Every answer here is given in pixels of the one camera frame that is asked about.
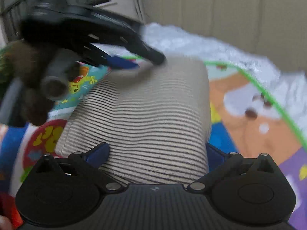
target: striped cushion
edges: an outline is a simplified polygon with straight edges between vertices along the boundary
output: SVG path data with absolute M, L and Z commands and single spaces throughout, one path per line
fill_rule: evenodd
M 87 94 L 56 152 L 67 156 L 107 142 L 111 152 L 101 169 L 122 184 L 189 184 L 208 172 L 207 70 L 186 57 L 140 66 L 110 72 Z

